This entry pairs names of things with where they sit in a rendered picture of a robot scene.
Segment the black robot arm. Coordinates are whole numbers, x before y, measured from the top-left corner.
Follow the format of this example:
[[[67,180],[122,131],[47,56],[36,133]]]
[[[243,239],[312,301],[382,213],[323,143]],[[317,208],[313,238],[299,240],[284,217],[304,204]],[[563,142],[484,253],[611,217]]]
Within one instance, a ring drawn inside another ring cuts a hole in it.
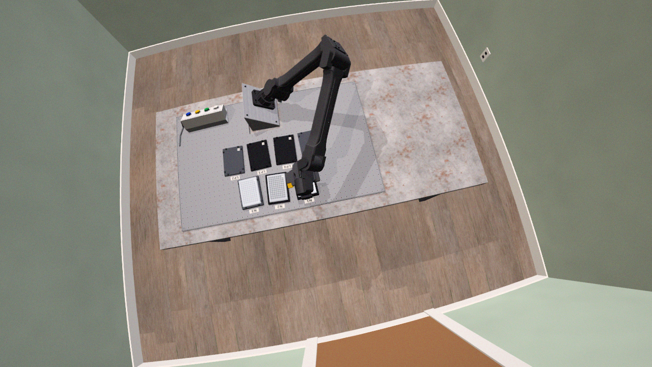
[[[341,80],[348,77],[351,67],[349,56],[340,43],[324,35],[319,45],[286,74],[267,80],[261,91],[252,91],[254,106],[274,110],[275,98],[278,102],[286,101],[293,92],[293,86],[318,67],[323,69],[323,82],[311,133],[302,160],[296,161],[292,166],[296,195],[301,196],[302,200],[312,198],[313,172],[320,172],[324,168],[324,154],[336,97]]]

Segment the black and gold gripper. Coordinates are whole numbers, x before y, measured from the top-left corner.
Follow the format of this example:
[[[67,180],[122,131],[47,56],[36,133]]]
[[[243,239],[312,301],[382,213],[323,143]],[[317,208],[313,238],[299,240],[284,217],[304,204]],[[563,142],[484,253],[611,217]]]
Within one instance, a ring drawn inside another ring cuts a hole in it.
[[[287,187],[288,188],[293,188],[295,186],[295,180],[293,177],[293,171],[289,170],[289,172],[286,173],[286,181],[287,181]],[[313,172],[313,182],[318,182],[320,181],[319,173],[318,172]]]

